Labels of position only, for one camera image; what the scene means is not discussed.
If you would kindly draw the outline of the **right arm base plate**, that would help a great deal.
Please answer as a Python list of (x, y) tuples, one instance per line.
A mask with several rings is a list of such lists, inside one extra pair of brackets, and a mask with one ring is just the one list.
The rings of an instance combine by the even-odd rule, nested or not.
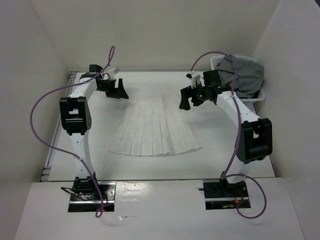
[(204, 180), (198, 189), (204, 194), (206, 210), (249, 209), (251, 207), (247, 185), (244, 181), (229, 184), (225, 180)]

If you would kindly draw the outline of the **white pleated skirt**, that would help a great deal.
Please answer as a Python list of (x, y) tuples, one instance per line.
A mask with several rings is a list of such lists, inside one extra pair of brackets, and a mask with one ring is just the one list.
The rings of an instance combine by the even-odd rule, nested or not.
[(135, 157), (167, 157), (202, 148), (181, 98), (168, 95), (131, 100), (125, 104), (109, 151)]

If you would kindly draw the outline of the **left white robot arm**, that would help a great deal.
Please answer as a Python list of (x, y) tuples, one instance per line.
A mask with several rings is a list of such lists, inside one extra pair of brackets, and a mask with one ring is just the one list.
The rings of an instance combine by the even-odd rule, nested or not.
[(105, 93), (108, 98), (128, 99), (123, 79), (116, 79), (119, 71), (118, 67), (103, 70), (101, 66), (91, 64), (89, 72), (80, 77), (71, 94), (59, 100), (62, 128), (71, 139), (72, 155), (77, 160), (72, 194), (81, 200), (97, 199), (101, 193), (89, 149), (93, 120), (88, 101), (95, 91)]

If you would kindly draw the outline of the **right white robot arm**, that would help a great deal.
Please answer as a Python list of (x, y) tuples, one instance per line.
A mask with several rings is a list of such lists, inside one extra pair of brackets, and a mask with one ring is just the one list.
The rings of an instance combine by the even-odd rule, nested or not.
[(237, 127), (232, 162), (222, 172), (219, 192), (230, 197), (244, 186), (245, 176), (258, 162), (272, 153), (272, 123), (252, 112), (232, 91), (229, 84), (209, 80), (196, 71), (189, 71), (186, 77), (191, 85), (181, 89), (181, 110), (198, 107), (211, 101), (222, 109)]

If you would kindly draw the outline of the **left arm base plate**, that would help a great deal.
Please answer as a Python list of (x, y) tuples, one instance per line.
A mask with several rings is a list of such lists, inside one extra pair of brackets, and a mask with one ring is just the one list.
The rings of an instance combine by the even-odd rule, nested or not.
[[(113, 212), (115, 210), (116, 183), (98, 183), (103, 200), (103, 212)], [(101, 207), (99, 192), (91, 179), (76, 179), (72, 187), (61, 187), (65, 193), (69, 194), (69, 213), (96, 212)]]

